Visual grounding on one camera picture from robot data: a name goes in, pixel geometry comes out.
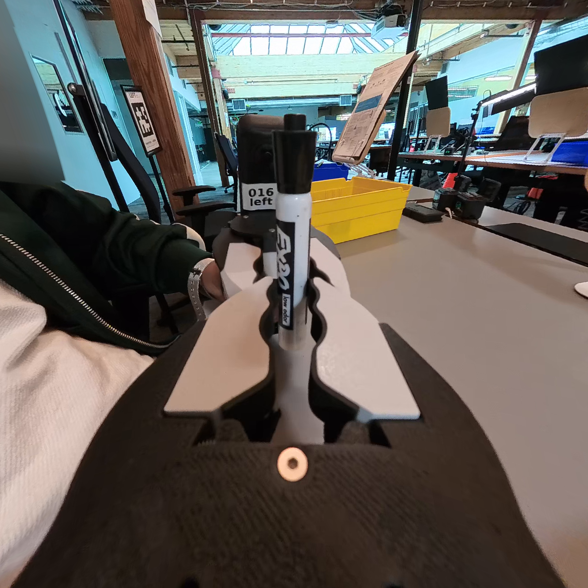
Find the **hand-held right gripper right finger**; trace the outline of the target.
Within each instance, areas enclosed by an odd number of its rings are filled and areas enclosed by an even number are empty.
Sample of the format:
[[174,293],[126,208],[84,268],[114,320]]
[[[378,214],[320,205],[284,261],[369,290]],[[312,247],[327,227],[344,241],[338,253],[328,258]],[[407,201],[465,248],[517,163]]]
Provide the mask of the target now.
[[417,420],[419,407],[378,320],[322,278],[309,297],[317,327],[309,404],[324,423]]

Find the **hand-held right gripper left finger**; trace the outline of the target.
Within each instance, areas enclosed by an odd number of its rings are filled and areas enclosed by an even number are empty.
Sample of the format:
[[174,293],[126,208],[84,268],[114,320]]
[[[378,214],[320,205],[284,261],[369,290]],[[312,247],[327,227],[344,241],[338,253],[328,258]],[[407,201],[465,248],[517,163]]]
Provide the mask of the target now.
[[272,411],[273,286],[264,277],[212,312],[166,402],[166,415],[263,420]]

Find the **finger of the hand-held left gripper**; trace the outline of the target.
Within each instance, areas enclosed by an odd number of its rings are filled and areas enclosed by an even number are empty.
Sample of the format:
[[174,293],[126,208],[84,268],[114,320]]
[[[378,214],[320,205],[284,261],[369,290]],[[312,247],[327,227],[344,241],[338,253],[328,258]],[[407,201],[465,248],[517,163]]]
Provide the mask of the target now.
[[321,277],[340,292],[350,297],[350,286],[339,252],[326,235],[310,238],[310,277]]
[[246,242],[232,242],[220,271],[225,298],[246,290],[264,277],[276,278],[276,251],[262,251]]

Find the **yellow plastic bin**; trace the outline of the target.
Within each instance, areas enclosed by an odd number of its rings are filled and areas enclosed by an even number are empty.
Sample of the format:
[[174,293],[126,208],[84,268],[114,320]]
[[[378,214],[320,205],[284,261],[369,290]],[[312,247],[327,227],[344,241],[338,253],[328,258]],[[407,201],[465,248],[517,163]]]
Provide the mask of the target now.
[[397,229],[411,186],[355,176],[312,183],[312,226],[335,244]]

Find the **black dry erase marker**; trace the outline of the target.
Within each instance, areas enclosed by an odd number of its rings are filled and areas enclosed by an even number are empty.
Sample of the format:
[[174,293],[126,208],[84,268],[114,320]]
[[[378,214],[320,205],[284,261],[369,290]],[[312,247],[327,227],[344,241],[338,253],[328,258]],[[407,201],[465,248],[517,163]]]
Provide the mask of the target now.
[[306,338],[307,283],[316,133],[303,114],[287,114],[272,133],[276,175],[278,343],[300,349]]

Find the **grey desk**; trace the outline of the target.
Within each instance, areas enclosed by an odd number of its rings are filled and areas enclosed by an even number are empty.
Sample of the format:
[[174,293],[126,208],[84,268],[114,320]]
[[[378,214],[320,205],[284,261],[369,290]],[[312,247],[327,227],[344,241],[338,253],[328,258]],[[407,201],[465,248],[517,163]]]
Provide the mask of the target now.
[[353,293],[400,334],[424,421],[376,434],[435,496],[505,538],[518,499],[567,587],[587,587],[587,302],[570,261],[445,220],[342,245]]

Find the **wooden office desk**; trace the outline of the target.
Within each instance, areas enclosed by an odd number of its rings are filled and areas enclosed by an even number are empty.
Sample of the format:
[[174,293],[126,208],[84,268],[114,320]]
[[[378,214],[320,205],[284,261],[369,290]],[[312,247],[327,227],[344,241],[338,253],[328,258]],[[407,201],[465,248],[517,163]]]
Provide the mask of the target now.
[[[431,169],[434,171],[455,172],[462,157],[460,155],[444,155],[437,152],[406,152],[400,153],[397,166],[410,169]],[[537,175],[558,174],[585,176],[587,167],[570,165],[566,163],[545,161],[541,154],[534,154],[533,158],[525,159],[525,152],[501,151],[482,155],[468,155],[465,158],[466,166],[477,168],[510,169],[515,171],[529,171]]]

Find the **person's left hand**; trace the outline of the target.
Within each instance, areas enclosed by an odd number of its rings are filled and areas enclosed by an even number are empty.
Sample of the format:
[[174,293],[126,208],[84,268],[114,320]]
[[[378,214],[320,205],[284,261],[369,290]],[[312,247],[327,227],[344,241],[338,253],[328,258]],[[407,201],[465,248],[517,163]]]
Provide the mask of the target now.
[[207,258],[202,260],[198,265],[201,266],[198,286],[200,295],[221,303],[225,301],[226,294],[224,292],[221,271],[216,261]]

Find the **silver wristwatch band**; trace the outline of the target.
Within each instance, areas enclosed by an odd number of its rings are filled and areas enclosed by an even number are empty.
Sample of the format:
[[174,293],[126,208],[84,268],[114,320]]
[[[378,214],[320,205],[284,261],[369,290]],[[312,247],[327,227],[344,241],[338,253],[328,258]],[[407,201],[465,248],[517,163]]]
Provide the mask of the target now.
[[205,321],[207,319],[204,303],[209,300],[216,301],[216,298],[214,298],[212,294],[201,284],[204,271],[212,263],[215,263],[212,258],[206,258],[202,261],[199,261],[190,270],[187,278],[188,297],[198,322]]

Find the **flat black box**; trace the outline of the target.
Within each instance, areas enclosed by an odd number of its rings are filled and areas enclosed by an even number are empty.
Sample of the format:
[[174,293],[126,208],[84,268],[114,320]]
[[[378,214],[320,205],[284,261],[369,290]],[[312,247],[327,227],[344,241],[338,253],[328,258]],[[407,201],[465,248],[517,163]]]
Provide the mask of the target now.
[[445,216],[443,212],[419,203],[407,203],[402,211],[402,215],[422,224],[441,222]]

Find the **framed black-white tag sign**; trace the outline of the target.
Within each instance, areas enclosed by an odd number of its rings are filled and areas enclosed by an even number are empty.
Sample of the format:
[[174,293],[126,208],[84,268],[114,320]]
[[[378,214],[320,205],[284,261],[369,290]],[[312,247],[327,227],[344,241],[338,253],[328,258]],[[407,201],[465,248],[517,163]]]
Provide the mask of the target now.
[[175,222],[174,213],[168,200],[164,184],[160,177],[155,158],[156,154],[162,151],[162,145],[160,144],[155,127],[153,125],[151,115],[143,96],[142,88],[135,85],[121,85],[121,91],[136,127],[136,132],[142,143],[145,155],[151,164],[152,172],[156,180],[156,185],[159,189],[159,195],[161,196],[161,200],[164,205],[164,210],[170,223],[173,224]]

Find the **cardboard sheet on stand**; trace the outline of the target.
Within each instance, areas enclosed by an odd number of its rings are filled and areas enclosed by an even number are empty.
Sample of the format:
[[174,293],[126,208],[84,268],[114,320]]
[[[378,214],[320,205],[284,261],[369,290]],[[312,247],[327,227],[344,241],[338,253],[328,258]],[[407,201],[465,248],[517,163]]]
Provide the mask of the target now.
[[357,99],[333,152],[333,161],[359,167],[386,117],[386,104],[419,56],[412,51],[375,68]]

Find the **dark green zip jacket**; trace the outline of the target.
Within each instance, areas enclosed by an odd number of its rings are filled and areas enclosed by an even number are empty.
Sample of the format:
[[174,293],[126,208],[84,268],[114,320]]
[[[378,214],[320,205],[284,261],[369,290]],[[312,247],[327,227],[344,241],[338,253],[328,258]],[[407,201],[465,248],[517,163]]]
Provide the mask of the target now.
[[159,356],[175,339],[154,343],[135,334],[129,319],[111,303],[114,294],[126,289],[146,288],[151,296],[158,292],[146,285],[120,284],[93,267],[100,230],[112,210],[119,212],[107,198],[62,182],[2,181],[1,280],[41,305],[58,330]]

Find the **white knit shirt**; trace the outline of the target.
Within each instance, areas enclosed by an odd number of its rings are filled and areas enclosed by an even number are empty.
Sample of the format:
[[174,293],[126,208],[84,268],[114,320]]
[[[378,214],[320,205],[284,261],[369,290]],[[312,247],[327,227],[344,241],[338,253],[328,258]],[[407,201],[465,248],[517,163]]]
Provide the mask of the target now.
[[1,587],[39,547],[96,431],[153,362],[47,320],[1,282]]

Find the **white ceiling projector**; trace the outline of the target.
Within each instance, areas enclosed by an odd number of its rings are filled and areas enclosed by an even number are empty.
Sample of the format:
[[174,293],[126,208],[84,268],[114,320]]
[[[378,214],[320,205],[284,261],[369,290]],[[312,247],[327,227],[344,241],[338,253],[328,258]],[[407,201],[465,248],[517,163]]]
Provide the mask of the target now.
[[408,34],[407,16],[395,13],[381,16],[371,29],[371,39],[397,42]]

